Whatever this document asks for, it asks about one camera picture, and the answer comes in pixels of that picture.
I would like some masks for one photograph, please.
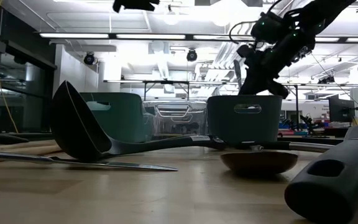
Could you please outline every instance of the bin handle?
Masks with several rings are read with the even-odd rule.
[[[262,111],[262,107],[260,105],[243,103],[234,106],[234,112],[239,114],[258,114],[261,111]]]
[[[167,106],[168,104],[166,105],[156,105],[156,109],[157,109],[157,112],[158,112],[158,115],[160,115],[161,117],[163,118],[183,118],[187,115],[187,113],[189,112],[190,110],[190,106],[189,105],[186,105],[187,109],[185,111],[185,113],[183,115],[177,115],[177,116],[172,116],[172,115],[162,115],[161,111],[160,111],[160,108],[158,108],[158,106]]]
[[[91,111],[108,111],[111,109],[110,102],[103,101],[88,101],[86,105]]]

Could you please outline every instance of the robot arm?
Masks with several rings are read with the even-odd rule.
[[[255,95],[268,90],[283,98],[288,90],[273,79],[285,67],[296,63],[315,47],[315,37],[356,0],[315,0],[300,9],[288,11],[283,18],[272,12],[261,13],[252,28],[251,35],[258,42],[272,44],[263,52],[248,45],[237,53],[245,57],[246,80],[239,95]]]

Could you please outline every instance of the gray plastic bin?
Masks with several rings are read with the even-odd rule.
[[[210,134],[233,145],[277,141],[282,97],[212,96],[207,103]]]

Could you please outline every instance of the computer monitor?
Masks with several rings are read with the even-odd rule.
[[[329,119],[331,122],[352,122],[355,116],[355,106],[352,100],[328,98]]]

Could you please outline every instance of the wooden table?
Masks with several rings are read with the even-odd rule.
[[[286,206],[283,192],[318,154],[302,152],[276,179],[247,180],[225,167],[222,153],[188,147],[113,159],[178,172],[0,162],[0,224],[309,223]]]

